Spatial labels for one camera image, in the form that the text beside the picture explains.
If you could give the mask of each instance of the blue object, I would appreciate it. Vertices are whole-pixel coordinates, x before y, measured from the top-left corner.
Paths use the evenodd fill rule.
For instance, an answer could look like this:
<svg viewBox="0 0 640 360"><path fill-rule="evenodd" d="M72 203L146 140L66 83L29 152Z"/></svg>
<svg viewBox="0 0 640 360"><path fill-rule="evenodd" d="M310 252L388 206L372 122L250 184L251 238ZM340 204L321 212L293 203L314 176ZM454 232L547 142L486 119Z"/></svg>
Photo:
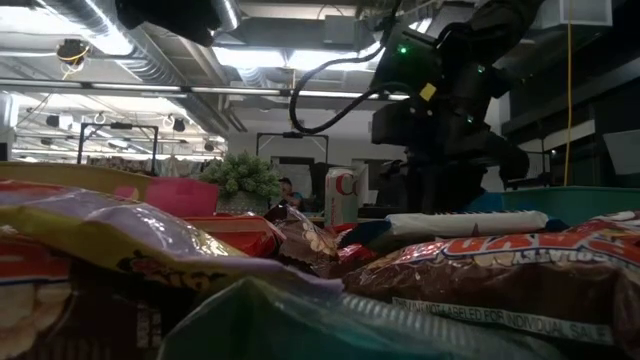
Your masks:
<svg viewBox="0 0 640 360"><path fill-rule="evenodd" d="M465 211L537 210L568 225L578 225L595 216L638 209L640 189L571 186L486 193Z"/></svg>

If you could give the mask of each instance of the red bag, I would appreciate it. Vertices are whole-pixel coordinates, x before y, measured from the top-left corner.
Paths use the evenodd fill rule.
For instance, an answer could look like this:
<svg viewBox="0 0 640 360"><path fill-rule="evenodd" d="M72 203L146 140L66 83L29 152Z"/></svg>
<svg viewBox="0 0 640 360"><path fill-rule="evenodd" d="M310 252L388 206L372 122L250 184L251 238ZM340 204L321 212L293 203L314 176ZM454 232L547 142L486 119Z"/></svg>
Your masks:
<svg viewBox="0 0 640 360"><path fill-rule="evenodd" d="M269 257L285 236L260 216L184 218L200 230L254 257Z"/></svg>

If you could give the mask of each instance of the wrapper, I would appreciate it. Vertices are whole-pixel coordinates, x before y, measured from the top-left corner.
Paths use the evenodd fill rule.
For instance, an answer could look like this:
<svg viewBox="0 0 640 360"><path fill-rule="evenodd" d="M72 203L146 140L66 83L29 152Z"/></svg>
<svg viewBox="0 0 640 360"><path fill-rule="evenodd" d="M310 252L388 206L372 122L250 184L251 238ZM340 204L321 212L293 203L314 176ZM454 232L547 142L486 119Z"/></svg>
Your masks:
<svg viewBox="0 0 640 360"><path fill-rule="evenodd" d="M619 230L612 236L620 223L596 222L599 227L592 222L566 233L412 245L343 281L349 292L409 309L525 331L576 349L617 345L639 358L639 228L627 221L624 236Z"/></svg>
<svg viewBox="0 0 640 360"><path fill-rule="evenodd" d="M3 235L0 359L150 359L195 294Z"/></svg>
<svg viewBox="0 0 640 360"><path fill-rule="evenodd" d="M165 339L158 360L563 359L521 334L416 314L352 295L245 278Z"/></svg>
<svg viewBox="0 0 640 360"><path fill-rule="evenodd" d="M252 274L342 288L249 258L150 205L78 188L2 181L0 225L100 267L175 287L204 290L220 277Z"/></svg>

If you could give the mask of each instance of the pink bin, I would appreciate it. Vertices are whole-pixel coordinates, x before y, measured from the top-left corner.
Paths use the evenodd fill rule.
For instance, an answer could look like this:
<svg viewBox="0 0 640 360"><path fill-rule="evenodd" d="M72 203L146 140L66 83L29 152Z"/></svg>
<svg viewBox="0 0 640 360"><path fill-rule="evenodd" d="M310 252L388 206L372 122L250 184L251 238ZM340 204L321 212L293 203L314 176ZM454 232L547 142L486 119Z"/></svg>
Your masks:
<svg viewBox="0 0 640 360"><path fill-rule="evenodd" d="M134 193L135 189L128 186L115 191L126 198ZM194 179L156 177L140 200L177 217L212 216L218 203L218 186Z"/></svg>

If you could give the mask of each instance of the clear plastic wrap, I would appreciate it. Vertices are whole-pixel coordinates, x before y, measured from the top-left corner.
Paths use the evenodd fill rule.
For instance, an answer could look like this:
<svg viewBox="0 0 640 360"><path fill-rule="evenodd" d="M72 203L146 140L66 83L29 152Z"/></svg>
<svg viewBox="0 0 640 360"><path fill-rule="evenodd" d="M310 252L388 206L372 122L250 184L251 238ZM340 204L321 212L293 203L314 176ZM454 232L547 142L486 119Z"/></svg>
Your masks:
<svg viewBox="0 0 640 360"><path fill-rule="evenodd" d="M563 359L528 336L316 290L242 279L183 320L158 360Z"/></svg>

